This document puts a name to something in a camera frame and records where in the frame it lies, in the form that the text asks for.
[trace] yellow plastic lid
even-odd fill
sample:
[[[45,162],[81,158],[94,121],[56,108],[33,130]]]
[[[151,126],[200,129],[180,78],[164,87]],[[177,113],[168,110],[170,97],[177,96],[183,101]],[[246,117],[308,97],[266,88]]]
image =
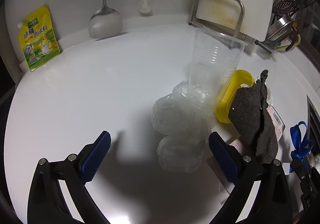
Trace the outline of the yellow plastic lid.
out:
[[[241,87],[241,84],[252,87],[255,84],[255,81],[249,72],[245,70],[236,70],[227,86],[227,90],[225,91],[220,104],[216,107],[216,117],[220,122],[231,123],[228,117],[229,110],[233,99],[235,98],[236,91]]]

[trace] cartoon chick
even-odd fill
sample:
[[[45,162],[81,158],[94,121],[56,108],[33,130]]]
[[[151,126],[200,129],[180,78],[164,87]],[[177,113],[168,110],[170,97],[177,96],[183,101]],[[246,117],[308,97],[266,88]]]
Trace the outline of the cartoon chick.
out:
[[[42,35],[41,51],[43,54],[48,54],[56,46],[56,43],[53,43],[48,39],[47,34]]]

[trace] silver screw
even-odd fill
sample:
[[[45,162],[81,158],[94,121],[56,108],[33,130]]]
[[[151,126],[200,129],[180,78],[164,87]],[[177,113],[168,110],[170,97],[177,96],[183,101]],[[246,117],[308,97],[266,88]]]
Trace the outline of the silver screw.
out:
[[[43,165],[45,163],[45,158],[41,158],[40,160],[39,160],[39,165]]]
[[[275,159],[275,160],[273,161],[273,163],[274,163],[276,166],[281,165],[281,162],[280,162],[278,159]]]
[[[74,161],[76,158],[77,158],[77,156],[75,154],[71,154],[68,156],[69,161]]]
[[[247,155],[245,155],[244,157],[243,157],[243,160],[245,161],[245,162],[251,162],[251,157],[250,156],[247,156]]]

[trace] blue strap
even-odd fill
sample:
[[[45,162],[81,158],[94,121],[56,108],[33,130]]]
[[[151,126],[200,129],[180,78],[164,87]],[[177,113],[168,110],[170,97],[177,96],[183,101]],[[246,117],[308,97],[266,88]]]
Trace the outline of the blue strap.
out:
[[[311,151],[311,149],[313,148],[314,142],[310,139],[307,139],[307,131],[301,142],[301,131],[299,126],[302,124],[307,128],[307,124],[304,121],[300,121],[299,124],[290,128],[291,140],[295,148],[295,150],[291,152],[291,158],[292,159],[299,158],[301,162],[304,164],[304,166],[306,167],[306,169],[311,173],[311,169],[309,165],[306,163],[306,161],[304,160],[304,157]]]

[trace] blue gripper pad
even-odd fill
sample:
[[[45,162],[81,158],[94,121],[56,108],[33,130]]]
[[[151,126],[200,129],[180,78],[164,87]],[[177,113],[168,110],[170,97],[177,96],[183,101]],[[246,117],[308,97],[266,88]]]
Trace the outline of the blue gripper pad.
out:
[[[107,131],[103,131],[100,136],[96,139],[93,144],[87,145],[88,147],[93,147],[88,153],[87,157],[84,159],[80,166],[81,177],[80,180],[82,184],[92,181],[94,175],[96,174],[102,160],[107,154],[111,145],[111,137]]]
[[[223,141],[217,132],[210,134],[209,147],[228,182],[237,185],[240,181],[239,166],[230,154],[228,150],[229,146]]]

